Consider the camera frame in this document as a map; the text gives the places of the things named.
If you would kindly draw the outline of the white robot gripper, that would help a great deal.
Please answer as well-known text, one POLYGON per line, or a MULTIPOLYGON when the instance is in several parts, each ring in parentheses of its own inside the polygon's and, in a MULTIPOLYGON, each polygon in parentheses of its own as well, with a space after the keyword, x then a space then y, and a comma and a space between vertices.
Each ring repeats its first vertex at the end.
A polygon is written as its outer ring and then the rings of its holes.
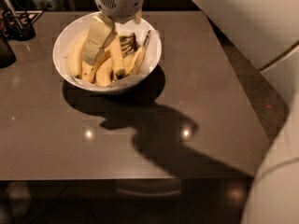
POLYGON ((83 47, 82 58, 89 65, 95 65, 105 49, 115 39, 117 34, 115 22, 126 23, 131 19, 134 19, 135 24, 141 22, 141 8, 144 2, 144 0, 94 1, 102 13, 93 16, 83 47))

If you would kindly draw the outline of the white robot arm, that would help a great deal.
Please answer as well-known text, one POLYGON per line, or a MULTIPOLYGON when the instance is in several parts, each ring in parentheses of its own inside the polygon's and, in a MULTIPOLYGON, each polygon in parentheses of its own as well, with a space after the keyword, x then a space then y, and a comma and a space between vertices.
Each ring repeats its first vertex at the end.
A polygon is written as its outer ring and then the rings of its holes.
POLYGON ((278 98, 280 109, 263 122, 274 139, 254 165, 253 182, 237 165, 187 147, 182 132, 195 133, 197 123, 155 104, 159 73, 121 96, 89 95, 82 111, 103 117, 108 130, 135 127, 135 149, 193 188, 168 224, 299 224, 298 0, 146 0, 146 7, 200 9, 250 102, 278 98))

